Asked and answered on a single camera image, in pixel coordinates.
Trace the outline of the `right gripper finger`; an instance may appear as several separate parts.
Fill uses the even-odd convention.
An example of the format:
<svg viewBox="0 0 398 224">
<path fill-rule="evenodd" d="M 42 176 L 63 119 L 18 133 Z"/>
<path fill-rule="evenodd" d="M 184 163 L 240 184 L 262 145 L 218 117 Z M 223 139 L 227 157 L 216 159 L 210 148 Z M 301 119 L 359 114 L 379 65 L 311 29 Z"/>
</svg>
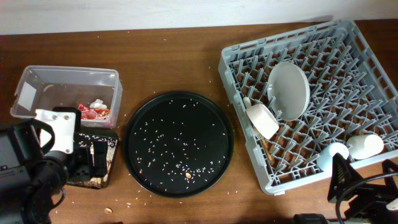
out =
<svg viewBox="0 0 398 224">
<path fill-rule="evenodd" d="M 390 159 L 386 159 L 382 162 L 382 171 L 384 174 L 397 172 L 397 164 L 392 162 Z M 393 177 L 385 178 L 386 185 L 396 186 Z"/>
<path fill-rule="evenodd" d="M 348 201 L 354 196 L 356 197 L 350 202 L 350 204 L 363 201 L 363 196 L 361 194 L 358 195 L 355 190 L 352 190 L 346 196 L 342 196 L 343 192 L 348 190 L 349 186 L 357 184 L 362 180 L 363 177 L 352 168 L 350 162 L 347 161 L 340 153 L 336 153 L 333 156 L 328 201 L 330 203 L 336 203 L 339 198 L 341 198 L 342 201 Z"/>
</svg>

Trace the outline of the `light blue cup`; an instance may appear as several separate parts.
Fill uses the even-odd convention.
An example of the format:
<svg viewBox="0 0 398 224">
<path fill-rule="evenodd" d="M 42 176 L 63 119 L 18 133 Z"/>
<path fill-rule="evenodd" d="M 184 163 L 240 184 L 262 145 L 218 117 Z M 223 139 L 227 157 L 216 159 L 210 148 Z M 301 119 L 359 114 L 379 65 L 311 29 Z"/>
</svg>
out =
<svg viewBox="0 0 398 224">
<path fill-rule="evenodd" d="M 349 156 L 349 150 L 344 144 L 339 142 L 329 144 L 324 150 L 322 150 L 316 160 L 318 167 L 323 172 L 332 171 L 333 156 L 335 154 L 340 154 L 344 159 L 347 159 Z"/>
</svg>

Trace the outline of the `white paper cup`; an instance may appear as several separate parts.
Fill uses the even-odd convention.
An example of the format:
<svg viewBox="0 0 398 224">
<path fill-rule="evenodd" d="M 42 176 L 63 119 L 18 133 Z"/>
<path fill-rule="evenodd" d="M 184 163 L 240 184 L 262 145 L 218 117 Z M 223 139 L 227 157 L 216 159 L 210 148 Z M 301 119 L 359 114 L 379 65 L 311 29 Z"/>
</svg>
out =
<svg viewBox="0 0 398 224">
<path fill-rule="evenodd" d="M 384 142 L 376 134 L 364 134 L 348 139 L 349 154 L 353 159 L 361 160 L 379 154 L 384 148 Z"/>
</svg>

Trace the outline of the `red snack wrapper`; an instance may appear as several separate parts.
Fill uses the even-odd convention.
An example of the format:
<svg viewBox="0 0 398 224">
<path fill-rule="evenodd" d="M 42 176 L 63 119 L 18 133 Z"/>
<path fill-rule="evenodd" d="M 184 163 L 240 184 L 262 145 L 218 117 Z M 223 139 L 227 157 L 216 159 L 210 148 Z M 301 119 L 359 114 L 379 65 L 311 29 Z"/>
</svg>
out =
<svg viewBox="0 0 398 224">
<path fill-rule="evenodd" d="M 81 119 L 97 119 L 97 120 L 105 120 L 109 117 L 110 110 L 109 109 L 90 109 L 83 104 L 78 105 L 78 110 L 81 111 Z"/>
</svg>

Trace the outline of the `white napkin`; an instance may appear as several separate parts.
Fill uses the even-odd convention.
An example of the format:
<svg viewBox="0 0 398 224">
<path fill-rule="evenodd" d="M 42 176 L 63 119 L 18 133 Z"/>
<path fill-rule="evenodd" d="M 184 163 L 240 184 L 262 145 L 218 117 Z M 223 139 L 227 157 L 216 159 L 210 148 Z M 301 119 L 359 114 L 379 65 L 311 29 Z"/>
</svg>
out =
<svg viewBox="0 0 398 224">
<path fill-rule="evenodd" d="M 90 109 L 106 110 L 108 107 L 103 103 L 103 100 L 97 99 L 90 103 Z"/>
</svg>

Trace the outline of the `wooden chopstick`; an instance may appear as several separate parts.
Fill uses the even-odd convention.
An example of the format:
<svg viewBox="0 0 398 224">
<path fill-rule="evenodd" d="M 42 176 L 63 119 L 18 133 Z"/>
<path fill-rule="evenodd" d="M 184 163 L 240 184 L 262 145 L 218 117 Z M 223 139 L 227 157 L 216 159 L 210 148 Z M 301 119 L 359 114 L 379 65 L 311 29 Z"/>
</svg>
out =
<svg viewBox="0 0 398 224">
<path fill-rule="evenodd" d="M 266 143 L 266 141 L 264 139 L 264 136 L 260 135 L 260 137 L 261 137 L 261 143 L 262 143 L 262 146 L 263 146 L 264 151 L 266 153 L 267 159 L 268 159 L 269 162 L 272 162 L 273 158 L 271 157 L 271 154 L 270 154 L 270 152 L 269 152 L 269 150 L 267 148 L 267 143 Z"/>
</svg>

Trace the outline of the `pink bowl of food scraps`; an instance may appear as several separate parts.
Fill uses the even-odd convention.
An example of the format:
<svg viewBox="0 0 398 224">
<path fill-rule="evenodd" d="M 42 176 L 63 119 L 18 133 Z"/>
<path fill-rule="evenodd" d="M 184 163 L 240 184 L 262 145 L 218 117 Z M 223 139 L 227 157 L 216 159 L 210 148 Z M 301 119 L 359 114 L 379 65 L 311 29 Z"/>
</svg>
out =
<svg viewBox="0 0 398 224">
<path fill-rule="evenodd" d="M 246 113 L 254 127 L 266 139 L 271 139 L 279 130 L 274 115 L 263 104 L 256 104 L 246 109 Z"/>
</svg>

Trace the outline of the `grey plate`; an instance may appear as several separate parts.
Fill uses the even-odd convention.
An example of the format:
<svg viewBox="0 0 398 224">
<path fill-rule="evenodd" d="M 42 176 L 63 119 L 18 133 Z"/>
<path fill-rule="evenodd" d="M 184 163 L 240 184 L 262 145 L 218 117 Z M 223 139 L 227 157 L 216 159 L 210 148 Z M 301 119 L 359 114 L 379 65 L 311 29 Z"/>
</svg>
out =
<svg viewBox="0 0 398 224">
<path fill-rule="evenodd" d="M 310 87 L 304 71 L 290 62 L 278 63 L 268 78 L 267 91 L 274 112 L 281 111 L 280 119 L 293 121 L 304 114 L 310 102 Z"/>
</svg>

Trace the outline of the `white plastic fork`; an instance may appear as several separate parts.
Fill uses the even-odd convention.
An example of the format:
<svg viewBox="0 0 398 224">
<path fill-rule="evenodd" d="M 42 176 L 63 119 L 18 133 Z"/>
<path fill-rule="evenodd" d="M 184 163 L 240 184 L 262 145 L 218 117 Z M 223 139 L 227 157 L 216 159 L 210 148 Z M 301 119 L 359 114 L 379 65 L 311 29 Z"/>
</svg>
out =
<svg viewBox="0 0 398 224">
<path fill-rule="evenodd" d="M 252 106 L 252 104 L 251 104 L 251 100 L 249 99 L 249 97 L 244 97 L 243 98 L 243 103 L 244 103 L 244 105 L 245 105 L 245 107 L 246 108 L 250 108 L 251 106 Z"/>
</svg>

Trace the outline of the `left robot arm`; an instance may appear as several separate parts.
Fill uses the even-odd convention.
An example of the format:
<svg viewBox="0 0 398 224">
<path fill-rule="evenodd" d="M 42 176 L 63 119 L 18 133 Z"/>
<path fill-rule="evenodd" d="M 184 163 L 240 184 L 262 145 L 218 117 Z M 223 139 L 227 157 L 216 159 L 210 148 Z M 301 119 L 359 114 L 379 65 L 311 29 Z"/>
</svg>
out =
<svg viewBox="0 0 398 224">
<path fill-rule="evenodd" d="M 117 134 L 72 129 L 72 153 L 55 146 L 50 125 L 36 119 L 1 130 L 1 223 L 50 223 L 55 194 L 67 183 L 88 182 L 107 173 L 106 153 Z"/>
</svg>

